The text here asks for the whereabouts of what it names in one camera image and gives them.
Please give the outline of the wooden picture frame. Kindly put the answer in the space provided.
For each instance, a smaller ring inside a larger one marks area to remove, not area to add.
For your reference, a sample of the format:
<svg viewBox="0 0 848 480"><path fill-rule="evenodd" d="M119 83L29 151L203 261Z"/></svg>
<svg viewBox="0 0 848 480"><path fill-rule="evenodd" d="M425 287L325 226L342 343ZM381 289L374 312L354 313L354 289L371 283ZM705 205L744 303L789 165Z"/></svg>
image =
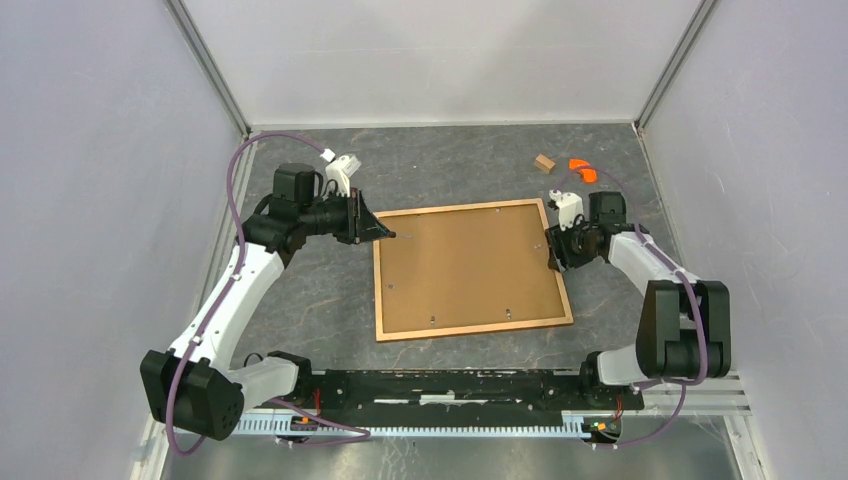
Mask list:
<svg viewBox="0 0 848 480"><path fill-rule="evenodd" d="M384 211L413 239L373 245L379 342L569 326L559 271L548 268L541 199Z"/></svg>

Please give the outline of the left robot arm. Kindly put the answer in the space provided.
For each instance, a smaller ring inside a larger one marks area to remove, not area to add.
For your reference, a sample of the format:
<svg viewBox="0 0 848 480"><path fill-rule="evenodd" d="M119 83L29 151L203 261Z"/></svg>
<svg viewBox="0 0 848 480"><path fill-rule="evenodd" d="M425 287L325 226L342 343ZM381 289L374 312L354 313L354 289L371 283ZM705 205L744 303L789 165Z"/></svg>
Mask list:
<svg viewBox="0 0 848 480"><path fill-rule="evenodd" d="M178 430L224 440L248 409L276 398L297 408L312 399L310 364L302 357L270 354L239 369L231 360L260 301L309 237L331 235L346 245L394 237L351 184L360 166L353 155L330 161L323 172L280 165L271 192L238 224L237 243L206 303L168 349L143 357L151 414L169 441Z"/></svg>

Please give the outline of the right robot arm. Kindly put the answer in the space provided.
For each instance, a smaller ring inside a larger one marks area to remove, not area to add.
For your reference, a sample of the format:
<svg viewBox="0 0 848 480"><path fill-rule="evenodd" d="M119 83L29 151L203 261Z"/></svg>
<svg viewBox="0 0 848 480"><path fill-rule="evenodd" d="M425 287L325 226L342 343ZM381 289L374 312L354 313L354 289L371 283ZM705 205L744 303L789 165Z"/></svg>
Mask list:
<svg viewBox="0 0 848 480"><path fill-rule="evenodd" d="M628 221L619 192L592 193L587 203L571 192L552 190L548 196L558 218L545 232L549 267L565 272L601 259L643 297L634 342L591 353L582 363L577 392L585 405L606 406L618 386L698 385L729 373L730 293L724 283L673 261L644 226Z"/></svg>

